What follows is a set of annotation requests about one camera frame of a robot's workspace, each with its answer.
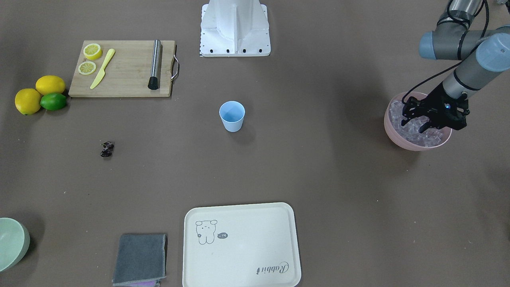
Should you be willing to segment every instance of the white tray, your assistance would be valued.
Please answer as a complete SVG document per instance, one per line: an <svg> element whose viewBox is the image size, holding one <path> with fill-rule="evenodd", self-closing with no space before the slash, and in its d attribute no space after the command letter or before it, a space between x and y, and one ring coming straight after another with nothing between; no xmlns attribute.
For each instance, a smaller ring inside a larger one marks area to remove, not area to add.
<svg viewBox="0 0 510 287"><path fill-rule="evenodd" d="M293 287L300 280L287 203L198 207L186 214L184 287Z"/></svg>

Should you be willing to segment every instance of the gray cloth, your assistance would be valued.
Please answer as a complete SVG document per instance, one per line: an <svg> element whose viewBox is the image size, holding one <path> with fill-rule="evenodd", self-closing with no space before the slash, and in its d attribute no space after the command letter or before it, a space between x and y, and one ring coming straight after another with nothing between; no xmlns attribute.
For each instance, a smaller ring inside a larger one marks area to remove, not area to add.
<svg viewBox="0 0 510 287"><path fill-rule="evenodd" d="M113 286L165 278L166 234L123 234L119 240Z"/></svg>

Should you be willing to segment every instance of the wooden cutting board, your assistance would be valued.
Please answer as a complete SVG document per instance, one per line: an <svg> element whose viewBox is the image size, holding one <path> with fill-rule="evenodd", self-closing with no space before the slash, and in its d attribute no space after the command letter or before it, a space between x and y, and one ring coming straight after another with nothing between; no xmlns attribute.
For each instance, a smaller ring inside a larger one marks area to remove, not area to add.
<svg viewBox="0 0 510 287"><path fill-rule="evenodd" d="M103 55L92 60L97 69L90 75L78 73L78 66L87 60L83 55L86 45L97 43L101 46ZM84 41L78 62L74 69L70 97L169 97L172 90L172 66L175 54L175 41L161 41L163 45L161 58L161 84L157 90L147 88L152 67L152 49L154 41ZM99 68L103 64L109 49L115 49L115 55L105 69L105 77L99 85L90 89Z"/></svg>

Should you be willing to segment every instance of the pink bowl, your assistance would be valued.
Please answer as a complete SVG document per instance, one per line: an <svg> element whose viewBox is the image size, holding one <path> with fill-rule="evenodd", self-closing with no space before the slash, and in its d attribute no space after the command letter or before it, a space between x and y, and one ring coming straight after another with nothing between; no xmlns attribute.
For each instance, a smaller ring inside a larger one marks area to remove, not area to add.
<svg viewBox="0 0 510 287"><path fill-rule="evenodd" d="M437 147L444 145L451 137L452 129L449 127L444 127L441 129L441 131L446 135L446 139L444 139L439 145L434 146L434 147L422 147L422 146L416 145L416 144L406 140L405 138L403 138L402 136L400 136L397 133L397 131L395 130L395 128L393 128L393 126L391 124L389 111L390 111L391 103L396 99L402 100L402 97L404 95L405 95L405 93L403 92L403 93L398 94L393 99L391 99L390 103L388 104L388 107L386 108L386 113L384 115L384 130L386 131L386 134L391 139L391 141L403 149L410 150L410 151L416 151L416 152L428 151L428 150L435 149ZM407 97L410 97L410 96L414 96L415 98L421 100L421 99L424 99L427 95L424 93L420 93L420 92L411 92Z"/></svg>

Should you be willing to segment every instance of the cartoon bear drawing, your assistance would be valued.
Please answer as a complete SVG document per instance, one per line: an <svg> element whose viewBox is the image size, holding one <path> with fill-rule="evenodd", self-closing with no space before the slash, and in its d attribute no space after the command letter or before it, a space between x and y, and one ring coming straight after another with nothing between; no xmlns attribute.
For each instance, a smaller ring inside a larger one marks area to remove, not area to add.
<svg viewBox="0 0 510 287"><path fill-rule="evenodd" d="M216 231L216 223L217 220L206 220L206 221L197 221L196 224L196 234L198 236L198 242L202 245L211 244L214 241L214 232Z"/></svg>

